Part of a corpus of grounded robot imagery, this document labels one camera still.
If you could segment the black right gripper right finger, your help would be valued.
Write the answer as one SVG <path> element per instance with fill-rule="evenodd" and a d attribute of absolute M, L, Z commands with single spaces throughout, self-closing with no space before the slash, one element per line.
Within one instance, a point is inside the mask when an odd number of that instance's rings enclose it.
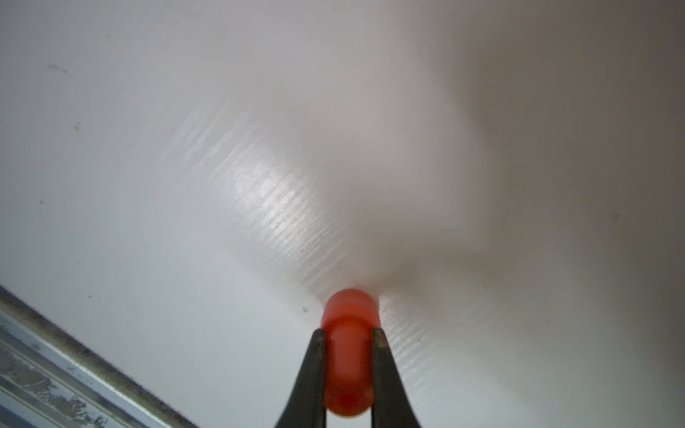
<path fill-rule="evenodd" d="M 373 329 L 371 367 L 374 390 L 371 426 L 420 428 L 382 328 Z"/>

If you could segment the red stamp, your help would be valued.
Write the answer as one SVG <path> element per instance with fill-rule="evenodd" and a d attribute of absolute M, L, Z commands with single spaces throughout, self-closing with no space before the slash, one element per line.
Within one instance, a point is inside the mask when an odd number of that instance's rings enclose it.
<path fill-rule="evenodd" d="M 374 403 L 373 330 L 380 328 L 374 298 L 357 289 L 337 292 L 325 305 L 320 328 L 326 342 L 324 403 L 340 417 L 356 417 Z"/>

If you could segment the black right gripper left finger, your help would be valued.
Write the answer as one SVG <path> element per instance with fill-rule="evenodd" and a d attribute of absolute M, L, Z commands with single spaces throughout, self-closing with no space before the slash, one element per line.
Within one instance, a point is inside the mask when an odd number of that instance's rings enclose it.
<path fill-rule="evenodd" d="M 276 428 L 325 428 L 326 334 L 313 332 L 303 363 Z"/>

